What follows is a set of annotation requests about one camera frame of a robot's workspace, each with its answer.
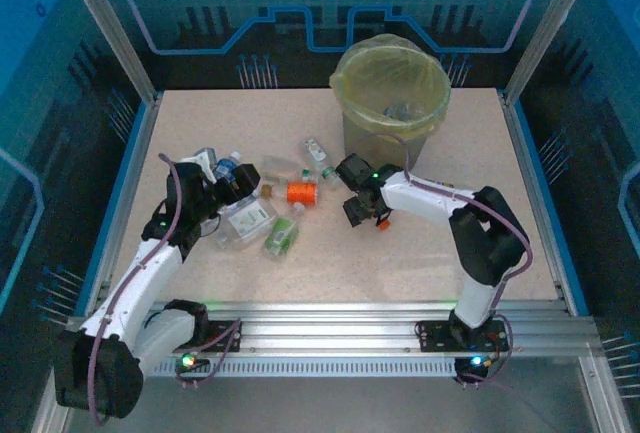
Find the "speckled work surface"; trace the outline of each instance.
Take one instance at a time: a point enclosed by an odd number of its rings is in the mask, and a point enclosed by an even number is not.
[[[344,157],[342,116],[329,89],[165,92],[112,284],[125,272],[145,223],[165,197],[168,168],[158,153],[179,160],[212,146],[218,157],[240,151],[243,162],[259,164],[263,154],[302,161],[299,142],[308,135],[318,138],[334,163]],[[413,173],[470,189],[498,188],[535,254],[531,269],[510,282],[504,298],[556,298],[495,90],[453,90],[447,117]],[[320,195],[284,263],[260,255],[261,242],[241,252],[219,251],[212,238],[203,238],[159,300],[383,302],[459,296],[463,272],[448,228],[400,211],[385,232],[373,223],[351,228],[342,211],[350,196],[346,187],[324,188]],[[284,202],[272,203],[287,211]]]

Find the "trash can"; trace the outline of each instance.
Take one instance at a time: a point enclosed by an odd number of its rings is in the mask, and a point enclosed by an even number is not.
[[[347,154],[357,153],[374,168],[403,166],[409,146],[413,167],[427,137],[444,120],[451,83],[440,62],[409,40],[383,34],[356,43],[340,59],[329,84],[343,114]]]

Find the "plastic bottle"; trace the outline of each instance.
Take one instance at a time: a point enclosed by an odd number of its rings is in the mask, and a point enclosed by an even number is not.
[[[300,179],[302,166],[297,161],[265,155],[258,171],[269,182],[287,183]]]
[[[263,198],[283,198],[291,204],[302,203],[306,206],[315,206],[318,202],[318,185],[299,181],[262,185],[260,195]]]
[[[340,177],[331,166],[329,155],[322,149],[318,141],[313,137],[307,138],[302,142],[302,150],[311,167],[320,173],[331,189],[338,188]]]
[[[213,169],[213,176],[216,180],[226,178],[229,181],[234,179],[233,170],[240,164],[240,153],[232,151],[229,156],[222,158]]]
[[[221,214],[220,226],[212,235],[220,248],[246,248],[268,235],[278,218],[278,212],[264,198],[248,197],[245,200],[242,206]]]
[[[300,232],[300,217],[305,211],[302,203],[294,203],[291,213],[278,218],[262,251],[272,260],[282,260]]]
[[[320,175],[315,171],[307,170],[306,168],[300,172],[300,181],[302,183],[317,183],[320,179]]]

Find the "black joint motor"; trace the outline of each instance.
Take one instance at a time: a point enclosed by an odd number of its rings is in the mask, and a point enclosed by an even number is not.
[[[338,165],[336,173],[340,179],[351,191],[358,194],[345,201],[342,206],[351,226],[358,226],[371,218],[380,220],[391,213],[391,209],[382,198],[380,188],[398,171],[402,171],[402,168],[394,165],[385,165],[376,171],[355,153]]]

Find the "robotic arm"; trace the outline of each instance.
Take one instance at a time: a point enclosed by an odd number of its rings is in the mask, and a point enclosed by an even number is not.
[[[448,334],[460,349],[467,351],[484,341],[482,333],[488,327],[501,283],[510,268],[518,264],[525,247],[503,223],[461,198],[487,206],[526,238],[500,192],[491,187],[478,192],[458,190],[411,174],[407,178],[402,168],[394,165],[375,171],[355,154],[342,161],[336,172],[357,193],[344,203],[352,226],[369,218],[375,218],[380,225],[392,210],[405,210],[449,225],[466,277],[462,296],[449,318]]]
[[[204,305],[174,300],[148,327],[143,328],[142,323],[158,293],[202,236],[203,225],[216,221],[221,207],[249,196],[258,186],[260,176],[253,165],[236,167],[232,181],[226,178],[216,181],[212,173],[215,163],[213,150],[203,149],[175,164],[182,192],[181,205],[177,204],[174,178],[169,175],[167,198],[145,226],[142,242],[125,275],[79,331],[64,331],[58,337],[54,372],[56,399],[60,405],[89,409],[89,361],[103,323],[106,329],[99,335],[92,389],[96,410],[117,418],[131,412],[145,378],[167,354],[184,344],[205,343],[209,321]],[[157,248],[168,233],[178,207],[180,217],[167,243],[140,270],[143,258]],[[113,312],[108,314],[108,305],[122,285],[126,287]]]

